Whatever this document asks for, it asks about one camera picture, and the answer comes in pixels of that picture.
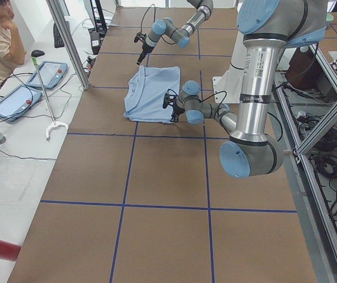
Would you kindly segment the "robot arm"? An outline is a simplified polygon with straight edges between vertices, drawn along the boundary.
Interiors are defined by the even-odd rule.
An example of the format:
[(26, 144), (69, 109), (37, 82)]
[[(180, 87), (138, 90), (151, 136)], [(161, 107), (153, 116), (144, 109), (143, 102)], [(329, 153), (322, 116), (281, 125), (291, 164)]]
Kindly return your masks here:
[(224, 171), (235, 178), (265, 175), (283, 163), (283, 149), (265, 133), (274, 74), (286, 48), (304, 47), (325, 35), (326, 1), (244, 1), (237, 17), (246, 47), (238, 113), (223, 103), (205, 103), (199, 84), (187, 81), (180, 93), (165, 97), (172, 121), (184, 114), (190, 124), (214, 119), (228, 132), (220, 147)]
[(174, 44), (185, 48), (190, 42), (190, 36), (199, 28), (199, 26), (209, 20), (213, 12), (213, 1), (211, 0), (189, 0), (187, 1), (195, 9), (196, 13), (182, 27), (176, 27), (171, 18), (157, 19), (148, 34), (138, 32), (134, 42), (142, 42), (142, 52), (136, 62), (140, 65), (145, 57), (156, 47), (159, 40), (166, 35)]

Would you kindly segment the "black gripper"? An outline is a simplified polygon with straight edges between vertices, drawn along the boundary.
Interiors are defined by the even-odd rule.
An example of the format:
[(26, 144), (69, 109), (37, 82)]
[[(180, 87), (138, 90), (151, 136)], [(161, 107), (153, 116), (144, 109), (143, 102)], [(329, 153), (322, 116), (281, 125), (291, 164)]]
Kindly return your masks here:
[(171, 115), (171, 122), (179, 122), (179, 117), (181, 114), (185, 113), (185, 109), (182, 108), (179, 104), (178, 104), (178, 100), (175, 99), (175, 102), (174, 102), (174, 106), (173, 106), (173, 112), (172, 112), (172, 115)]
[(151, 40), (148, 35), (144, 37), (143, 44), (142, 44), (142, 53), (140, 54), (136, 63), (141, 64), (143, 60), (145, 59), (146, 54), (151, 53), (153, 49), (155, 48), (155, 46), (156, 46), (156, 42)]

